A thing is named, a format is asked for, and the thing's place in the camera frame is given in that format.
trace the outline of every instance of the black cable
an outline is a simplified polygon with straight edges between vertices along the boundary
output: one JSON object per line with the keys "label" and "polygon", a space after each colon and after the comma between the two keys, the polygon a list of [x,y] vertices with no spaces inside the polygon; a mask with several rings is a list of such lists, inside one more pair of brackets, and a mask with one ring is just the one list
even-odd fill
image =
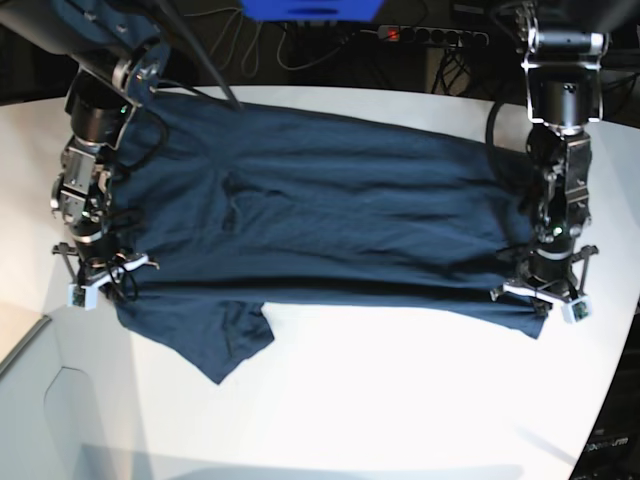
{"label": "black cable", "polygon": [[639,76],[640,76],[640,73],[634,73],[634,74],[629,75],[627,77],[624,77],[624,78],[621,78],[621,79],[618,79],[618,80],[614,80],[614,81],[609,82],[609,83],[605,83],[602,86],[602,93],[609,93],[609,92],[612,92],[614,90],[617,90],[618,88],[623,87],[626,84],[637,80]]}
{"label": "black cable", "polygon": [[185,23],[184,19],[178,13],[175,6],[171,2],[171,0],[156,0],[157,4],[160,6],[164,14],[169,18],[169,20],[173,23],[173,26],[178,30],[178,32],[185,38],[185,40],[189,43],[194,53],[198,57],[198,59],[202,62],[202,65],[207,69],[207,71],[211,74],[211,76],[218,83],[225,96],[227,97],[229,103],[233,107],[234,110],[242,110],[242,105],[236,98],[236,96],[229,88],[229,85],[224,81],[220,72],[215,67],[209,55],[207,54],[206,49],[202,45],[202,42],[196,37],[191,28]]}
{"label": "black cable", "polygon": [[624,108],[629,103],[629,99],[631,98],[631,95],[633,95],[633,91],[636,88],[636,83],[638,83],[638,75],[633,75],[633,77],[634,78],[631,80],[631,86],[622,97],[622,100],[618,104],[618,107],[612,113],[605,114],[604,115],[605,120],[609,120],[615,117],[616,115],[618,115],[622,110],[624,110]]}
{"label": "black cable", "polygon": [[491,92],[489,92],[489,90],[487,90],[485,84],[487,83],[487,80],[491,79],[492,75],[495,73],[495,71],[492,71],[486,75],[483,76],[477,76],[477,77],[473,77],[471,75],[469,75],[471,77],[471,81],[469,82],[469,84],[467,85],[467,87],[458,94],[458,97],[466,97],[468,96],[471,92],[473,92],[474,90],[476,90],[477,88],[481,88],[485,95],[487,96],[487,98],[489,99],[495,99],[495,95],[498,92],[494,92],[493,94]]}
{"label": "black cable", "polygon": [[[466,73],[467,76],[469,78],[471,78],[471,74],[469,73],[469,71],[466,69],[464,63],[462,63],[460,60],[458,60],[457,58],[458,52],[454,52],[453,53],[453,61],[455,62],[456,66],[458,67],[458,71],[456,72],[455,76],[453,77],[453,79],[449,82],[448,85],[444,85],[444,92],[446,95],[451,95],[451,87],[453,87],[453,85],[455,85],[455,83],[458,81],[458,79],[462,76],[463,73]],[[450,75],[451,73],[453,73],[456,69],[456,66],[453,67],[453,69],[449,70],[449,72],[445,73],[443,75],[443,82],[444,82],[444,77],[447,77],[448,75]]]}
{"label": "black cable", "polygon": [[127,296],[122,291],[122,289],[120,288],[120,285],[118,285],[116,283],[116,279],[113,276],[113,272],[111,271],[111,269],[114,268],[115,266],[116,265],[115,265],[115,262],[113,260],[109,260],[108,262],[105,262],[105,268],[107,269],[107,273],[109,274],[109,279],[111,280],[111,284],[109,285],[110,286],[109,290],[115,292],[116,295],[120,298],[120,300],[122,300],[122,302],[126,303],[127,302]]}
{"label": "black cable", "polygon": [[[122,274],[122,281],[120,282],[120,285],[122,285],[122,287],[121,287],[122,293],[125,295],[125,297],[126,297],[128,302],[135,302],[140,297],[140,290],[138,289],[138,282],[136,282],[136,278],[133,276],[133,273],[131,273],[126,268],[123,268],[122,270],[124,270],[124,273]],[[125,288],[124,288],[125,282],[127,280],[129,282],[131,282],[131,287],[133,289],[133,296],[131,296],[131,297],[127,295],[127,293],[125,292]]]}
{"label": "black cable", "polygon": [[164,147],[169,141],[169,127],[167,124],[160,118],[159,115],[151,112],[150,110],[144,110],[144,114],[149,116],[151,120],[155,122],[158,126],[158,130],[160,131],[160,138],[156,142],[156,144],[151,147],[151,149],[144,154],[144,156],[138,160],[133,165],[127,165],[126,168],[129,170],[129,173],[136,172],[140,170],[142,167],[146,166],[149,161],[157,155],[157,153]]}
{"label": "black cable", "polygon": [[491,111],[489,112],[489,116],[487,117],[487,126],[485,129],[485,145],[487,148],[487,163],[489,164],[489,168],[493,173],[496,182],[502,189],[511,194],[517,194],[517,189],[509,183],[507,178],[503,175],[502,170],[498,166],[497,160],[497,152],[496,145],[494,143],[493,131],[496,126],[496,119],[498,118],[498,113],[500,109],[504,106],[505,102],[503,100],[496,101],[491,107]]}
{"label": "black cable", "polygon": [[518,38],[518,36],[513,33],[513,31],[511,29],[509,29],[505,23],[500,20],[499,15],[501,15],[502,13],[504,13],[504,11],[508,8],[515,8],[515,7],[519,7],[522,5],[522,1],[511,1],[511,2],[501,2],[501,3],[496,3],[494,4],[490,9],[489,9],[489,18],[491,19],[491,21],[493,23],[496,24],[496,26],[502,30],[509,38],[511,38],[511,40],[513,40],[513,42],[518,45],[520,44],[520,39]]}
{"label": "black cable", "polygon": [[431,86],[431,93],[436,93],[439,83],[443,86],[443,89],[444,87],[446,87],[446,84],[444,82],[444,70],[453,62],[454,56],[455,52],[451,53],[449,50],[445,50],[442,58],[440,59],[440,65],[438,66],[438,70],[436,71],[433,85]]}
{"label": "black cable", "polygon": [[267,23],[270,24],[270,25],[275,25],[280,30],[282,30],[284,33],[288,33],[287,29],[285,27],[283,27],[282,25],[280,25],[280,23],[278,23],[278,22],[267,22]]}
{"label": "black cable", "polygon": [[167,85],[171,85],[172,87],[182,88],[182,89],[184,89],[184,90],[186,90],[188,92],[193,93],[197,97],[204,98],[205,100],[209,100],[209,101],[214,101],[218,105],[220,103],[222,103],[223,105],[228,105],[228,102],[225,102],[224,100],[220,100],[219,98],[212,97],[211,95],[207,95],[206,93],[198,90],[195,87],[192,87],[190,85],[178,82],[176,80],[171,80],[170,78],[159,78],[158,82],[165,83]]}
{"label": "black cable", "polygon": [[393,83],[391,82],[391,80],[389,79],[389,77],[387,77],[386,73],[384,72],[384,70],[382,68],[380,68],[380,65],[378,65],[378,62],[376,62],[375,58],[373,57],[373,55],[368,55],[367,57],[365,57],[365,66],[370,66],[373,70],[373,75],[372,77],[377,77],[380,79],[380,82],[384,85],[384,87],[387,90],[397,90],[394,86]]}
{"label": "black cable", "polygon": [[[128,220],[127,223],[120,223],[123,218]],[[111,213],[108,220],[111,225],[111,233],[126,233],[144,224],[144,212],[137,207],[123,208]]]}

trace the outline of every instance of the blue object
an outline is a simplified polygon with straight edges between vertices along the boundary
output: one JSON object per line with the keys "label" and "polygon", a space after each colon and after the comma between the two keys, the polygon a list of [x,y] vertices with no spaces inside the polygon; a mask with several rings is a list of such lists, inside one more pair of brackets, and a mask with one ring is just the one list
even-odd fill
{"label": "blue object", "polygon": [[245,15],[261,21],[370,22],[384,0],[242,0]]}
{"label": "blue object", "polygon": [[[266,301],[435,308],[538,336],[544,319],[528,299],[489,296],[515,268],[495,252],[526,243],[531,227],[483,144],[175,94],[150,108],[168,144],[114,201],[144,211],[129,244],[160,270],[133,273],[140,298],[117,305],[118,318],[214,382],[273,340]],[[120,161],[137,162],[158,137],[137,116]]]}

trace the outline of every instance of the white tabletop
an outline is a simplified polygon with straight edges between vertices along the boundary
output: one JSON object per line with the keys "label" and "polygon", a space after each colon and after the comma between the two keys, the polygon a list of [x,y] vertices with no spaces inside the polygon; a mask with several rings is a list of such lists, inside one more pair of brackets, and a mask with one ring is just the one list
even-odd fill
{"label": "white tabletop", "polygon": [[[491,106],[374,90],[235,91],[243,101],[478,141]],[[45,104],[62,108],[61,100]],[[522,149],[529,129],[524,109],[507,106],[497,143]],[[136,335],[124,344],[130,364],[123,363],[124,347],[108,347],[122,329],[105,306],[88,315],[56,312],[63,363],[92,377],[107,443],[120,448],[142,448],[115,427],[123,407],[109,400],[119,378],[134,371],[137,405],[128,421],[137,422],[153,455],[360,472],[354,478],[566,479],[607,393],[640,293],[640,132],[606,123],[589,131],[594,221],[581,244],[595,244],[601,254],[587,282],[595,314],[578,325],[556,311],[532,340],[435,310],[268,304],[276,341],[216,386]],[[53,162],[66,138],[57,140],[46,152]],[[14,157],[30,155],[27,145],[12,148]]]}

